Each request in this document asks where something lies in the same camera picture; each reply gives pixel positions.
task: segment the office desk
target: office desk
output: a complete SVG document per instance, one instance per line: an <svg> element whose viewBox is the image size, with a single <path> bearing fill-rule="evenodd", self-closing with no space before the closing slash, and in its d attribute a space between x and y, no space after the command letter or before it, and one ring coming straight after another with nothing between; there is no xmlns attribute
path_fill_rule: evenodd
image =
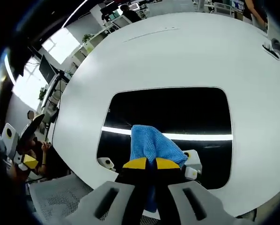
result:
<svg viewBox="0 0 280 225"><path fill-rule="evenodd" d="M280 61L264 51L265 41L266 34L250 24L203 13L151 17L111 33L83 61L62 95L55 149L97 188L117 177L96 160L116 93L219 87L228 99L233 155L229 181L210 192L233 216L259 207L280 191Z"/></svg>

